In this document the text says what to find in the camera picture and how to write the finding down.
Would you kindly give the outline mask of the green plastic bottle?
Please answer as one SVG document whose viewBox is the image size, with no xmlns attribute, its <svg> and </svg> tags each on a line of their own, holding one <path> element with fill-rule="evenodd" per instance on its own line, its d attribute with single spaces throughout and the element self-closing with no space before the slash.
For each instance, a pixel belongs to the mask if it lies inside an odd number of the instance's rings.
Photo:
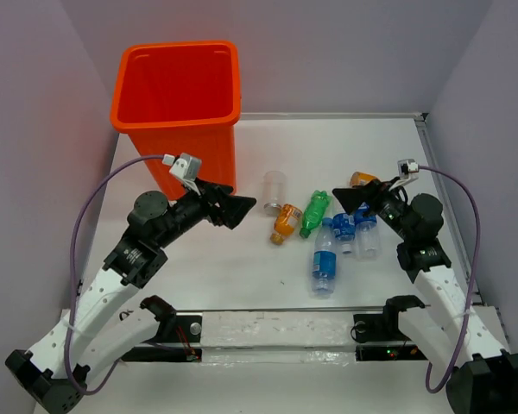
<svg viewBox="0 0 518 414">
<path fill-rule="evenodd" d="M 332 197 L 327 191 L 314 191 L 303 213 L 299 236 L 307 239 L 322 223 L 325 212 L 331 203 Z"/>
</svg>

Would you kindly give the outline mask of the clear plastic jar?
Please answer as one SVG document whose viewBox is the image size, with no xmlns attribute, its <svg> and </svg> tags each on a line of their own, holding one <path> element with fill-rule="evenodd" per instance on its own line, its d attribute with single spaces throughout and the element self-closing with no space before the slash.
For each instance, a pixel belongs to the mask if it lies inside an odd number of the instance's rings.
<svg viewBox="0 0 518 414">
<path fill-rule="evenodd" d="M 267 216 L 277 216 L 282 207 L 284 175 L 279 171 L 266 172 L 263 177 L 263 211 Z"/>
</svg>

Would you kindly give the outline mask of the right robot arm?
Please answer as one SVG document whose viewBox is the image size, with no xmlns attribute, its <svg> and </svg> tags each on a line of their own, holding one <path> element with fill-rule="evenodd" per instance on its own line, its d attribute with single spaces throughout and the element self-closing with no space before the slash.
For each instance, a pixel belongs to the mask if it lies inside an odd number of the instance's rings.
<svg viewBox="0 0 518 414">
<path fill-rule="evenodd" d="M 457 281 L 438 239 L 442 203 L 430 194 L 400 196 L 393 182 L 336 188 L 333 195 L 348 213 L 361 206 L 379 216 L 401 239 L 401 269 L 420 292 L 387 300 L 382 332 L 406 336 L 442 372 L 445 395 L 455 413 L 518 413 L 518 353 L 493 336 Z"/>
</svg>

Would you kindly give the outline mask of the long blue label water bottle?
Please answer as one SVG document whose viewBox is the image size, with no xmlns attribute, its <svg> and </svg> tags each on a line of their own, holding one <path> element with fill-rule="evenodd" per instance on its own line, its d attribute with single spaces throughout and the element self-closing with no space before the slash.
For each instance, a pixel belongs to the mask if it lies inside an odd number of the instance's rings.
<svg viewBox="0 0 518 414">
<path fill-rule="evenodd" d="M 314 243 L 312 264 L 312 291 L 318 296 L 329 296 L 335 289 L 337 254 L 332 232 L 332 219 L 325 217 Z"/>
</svg>

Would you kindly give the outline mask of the clear unlabelled water bottle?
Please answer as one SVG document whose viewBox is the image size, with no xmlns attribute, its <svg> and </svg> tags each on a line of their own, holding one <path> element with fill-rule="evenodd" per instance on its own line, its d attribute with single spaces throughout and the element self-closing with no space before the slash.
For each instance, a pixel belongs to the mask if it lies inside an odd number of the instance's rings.
<svg viewBox="0 0 518 414">
<path fill-rule="evenodd" d="M 380 253 L 380 240 L 377 220 L 374 216 L 355 215 L 358 257 L 361 260 L 374 260 Z"/>
</svg>

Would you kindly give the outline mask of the short blue label water bottle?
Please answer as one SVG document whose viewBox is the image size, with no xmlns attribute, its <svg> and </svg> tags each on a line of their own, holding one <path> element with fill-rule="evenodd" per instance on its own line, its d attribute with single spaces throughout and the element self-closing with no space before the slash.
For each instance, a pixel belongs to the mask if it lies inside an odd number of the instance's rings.
<svg viewBox="0 0 518 414">
<path fill-rule="evenodd" d="M 332 219 L 332 231 L 342 254 L 353 253 L 353 243 L 356 238 L 354 217 L 339 212 Z"/>
</svg>

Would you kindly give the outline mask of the orange juice bottle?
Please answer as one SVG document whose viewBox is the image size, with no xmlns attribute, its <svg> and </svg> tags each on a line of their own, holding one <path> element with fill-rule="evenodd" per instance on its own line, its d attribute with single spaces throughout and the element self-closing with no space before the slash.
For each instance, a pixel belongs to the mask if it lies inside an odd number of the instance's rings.
<svg viewBox="0 0 518 414">
<path fill-rule="evenodd" d="M 298 227 L 302 215 L 303 212 L 299 208 L 292 204 L 284 204 L 275 219 L 270 241 L 280 246 Z"/>
</svg>

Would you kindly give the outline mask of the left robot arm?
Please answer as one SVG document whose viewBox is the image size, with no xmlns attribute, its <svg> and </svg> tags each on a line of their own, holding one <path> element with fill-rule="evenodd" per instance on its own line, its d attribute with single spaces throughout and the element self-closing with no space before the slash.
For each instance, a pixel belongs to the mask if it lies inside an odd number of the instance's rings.
<svg viewBox="0 0 518 414">
<path fill-rule="evenodd" d="M 156 295 L 104 329 L 167 262 L 165 247 L 203 220 L 234 229 L 255 204 L 255 198 L 237 196 L 227 185 L 203 180 L 174 204 L 160 191 L 144 192 L 134 202 L 120 241 L 77 296 L 75 311 L 30 349 L 13 351 L 6 367 L 46 412 L 70 412 L 90 394 L 89 384 L 98 376 L 108 378 L 135 345 L 172 335 L 176 311 Z"/>
</svg>

